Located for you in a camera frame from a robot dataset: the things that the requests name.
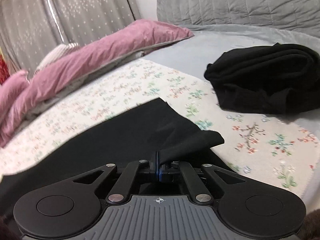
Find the floral bed sheet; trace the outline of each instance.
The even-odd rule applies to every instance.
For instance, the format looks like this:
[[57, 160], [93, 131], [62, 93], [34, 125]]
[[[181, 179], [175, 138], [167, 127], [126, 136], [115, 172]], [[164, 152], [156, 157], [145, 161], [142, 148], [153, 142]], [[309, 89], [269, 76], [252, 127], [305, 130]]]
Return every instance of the floral bed sheet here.
[[225, 144], [213, 150], [233, 170], [303, 196], [320, 156], [312, 133], [272, 116], [223, 111], [209, 82], [144, 59], [105, 74], [33, 121], [0, 149], [0, 177], [34, 166], [84, 130], [157, 97], [200, 129], [220, 132]]

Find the red fabric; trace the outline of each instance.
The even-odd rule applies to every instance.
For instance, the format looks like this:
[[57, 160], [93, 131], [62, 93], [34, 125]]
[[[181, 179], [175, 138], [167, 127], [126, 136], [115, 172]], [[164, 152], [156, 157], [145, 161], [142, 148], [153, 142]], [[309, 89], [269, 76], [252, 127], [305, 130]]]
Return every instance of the red fabric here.
[[9, 76], [7, 64], [4, 62], [4, 59], [0, 54], [0, 84], [2, 85]]

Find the gray curtain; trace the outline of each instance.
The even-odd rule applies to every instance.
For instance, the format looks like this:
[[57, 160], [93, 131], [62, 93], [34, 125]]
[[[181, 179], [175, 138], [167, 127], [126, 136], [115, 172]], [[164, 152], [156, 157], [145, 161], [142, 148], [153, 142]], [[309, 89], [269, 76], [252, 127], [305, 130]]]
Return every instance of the gray curtain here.
[[46, 0], [0, 0], [0, 47], [7, 62], [29, 70], [61, 43]]
[[85, 45], [140, 18], [135, 0], [50, 0], [68, 42]]

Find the black fabric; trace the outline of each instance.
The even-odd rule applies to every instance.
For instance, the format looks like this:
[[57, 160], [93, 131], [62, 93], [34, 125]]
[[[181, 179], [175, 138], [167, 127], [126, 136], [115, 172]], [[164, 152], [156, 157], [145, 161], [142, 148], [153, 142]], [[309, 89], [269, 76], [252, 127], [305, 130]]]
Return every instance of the black fabric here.
[[229, 169], [210, 150], [222, 143], [218, 132], [201, 131], [158, 98], [77, 135], [35, 167], [4, 176], [0, 214], [9, 218], [7, 223], [15, 230], [13, 207], [25, 193], [107, 163], [124, 168], [131, 161], [150, 160], [157, 152], [161, 163], [186, 160], [194, 167], [212, 163]]
[[295, 114], [320, 107], [319, 55], [305, 46], [233, 49], [209, 64], [204, 77], [222, 109]]

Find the gray ribbed plate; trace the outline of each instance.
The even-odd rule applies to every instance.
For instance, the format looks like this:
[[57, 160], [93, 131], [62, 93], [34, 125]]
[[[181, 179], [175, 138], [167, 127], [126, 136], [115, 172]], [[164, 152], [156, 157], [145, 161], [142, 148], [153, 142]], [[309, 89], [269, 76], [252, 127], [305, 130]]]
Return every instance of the gray ribbed plate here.
[[223, 225], [212, 208], [186, 196], [133, 196], [111, 206], [97, 224], [68, 240], [245, 240]]

